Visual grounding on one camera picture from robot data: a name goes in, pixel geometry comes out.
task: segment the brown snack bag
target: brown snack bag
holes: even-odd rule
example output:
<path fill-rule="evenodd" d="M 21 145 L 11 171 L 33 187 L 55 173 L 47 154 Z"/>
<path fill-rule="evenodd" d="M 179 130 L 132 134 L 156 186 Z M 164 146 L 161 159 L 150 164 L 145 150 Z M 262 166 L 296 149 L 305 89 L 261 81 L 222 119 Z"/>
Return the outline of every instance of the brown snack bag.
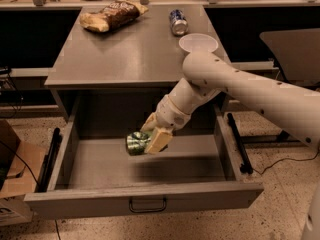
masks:
<path fill-rule="evenodd" d="M 140 3 L 116 0 L 99 12 L 81 14 L 80 25 L 94 32 L 107 32 L 133 21 L 148 10 Z"/>

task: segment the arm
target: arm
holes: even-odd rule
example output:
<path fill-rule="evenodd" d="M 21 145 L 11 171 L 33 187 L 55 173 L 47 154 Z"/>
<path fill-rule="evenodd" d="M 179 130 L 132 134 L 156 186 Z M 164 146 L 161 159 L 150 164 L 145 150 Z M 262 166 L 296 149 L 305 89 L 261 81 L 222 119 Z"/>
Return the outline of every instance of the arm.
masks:
<path fill-rule="evenodd" d="M 146 153 L 159 152 L 183 128 L 192 112 L 220 91 L 319 150 L 320 93 L 233 68 L 214 54 L 191 53 L 185 78 L 158 104 L 141 131 L 153 131 Z"/>

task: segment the blue can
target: blue can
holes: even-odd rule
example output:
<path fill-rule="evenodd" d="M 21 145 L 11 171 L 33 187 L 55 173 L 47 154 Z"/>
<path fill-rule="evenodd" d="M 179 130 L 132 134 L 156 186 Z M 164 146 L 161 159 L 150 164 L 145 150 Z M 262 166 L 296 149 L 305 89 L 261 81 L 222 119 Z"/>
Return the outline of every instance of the blue can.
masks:
<path fill-rule="evenodd" d="M 173 10 L 169 16 L 172 33 L 176 36 L 183 36 L 188 32 L 188 22 L 181 10 Z"/>

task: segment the drawer front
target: drawer front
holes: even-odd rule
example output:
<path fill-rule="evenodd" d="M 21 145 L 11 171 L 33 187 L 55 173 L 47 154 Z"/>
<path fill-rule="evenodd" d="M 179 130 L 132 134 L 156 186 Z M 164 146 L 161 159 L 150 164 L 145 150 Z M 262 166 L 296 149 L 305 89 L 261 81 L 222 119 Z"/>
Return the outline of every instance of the drawer front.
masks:
<path fill-rule="evenodd" d="M 127 154 L 121 127 L 130 125 L 132 130 L 136 122 L 130 116 L 136 120 L 148 115 L 157 104 L 153 97 L 158 99 L 162 93 L 79 96 L 47 192 L 27 194 L 25 202 L 48 219 L 249 207 L 263 186 L 241 181 L 232 136 L 214 104 L 195 112 L 191 126 L 163 152 Z M 121 109 L 114 106 L 119 101 Z"/>
<path fill-rule="evenodd" d="M 25 202 L 46 219 L 63 219 L 247 208 L 262 191 L 258 183 L 219 182 L 118 189 L 112 193 L 62 190 L 28 194 Z"/>

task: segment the drawer handle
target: drawer handle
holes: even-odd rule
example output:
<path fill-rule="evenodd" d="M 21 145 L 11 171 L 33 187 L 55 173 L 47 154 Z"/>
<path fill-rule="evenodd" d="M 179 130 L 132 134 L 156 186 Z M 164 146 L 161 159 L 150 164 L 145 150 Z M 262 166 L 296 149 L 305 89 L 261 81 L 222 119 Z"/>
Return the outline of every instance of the drawer handle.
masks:
<path fill-rule="evenodd" d="M 129 200 L 129 209 L 133 213 L 151 213 L 151 212 L 162 212 L 167 208 L 167 199 L 163 198 L 162 207 L 154 208 L 154 209 L 135 209 L 133 207 L 133 200 L 130 198 Z"/>

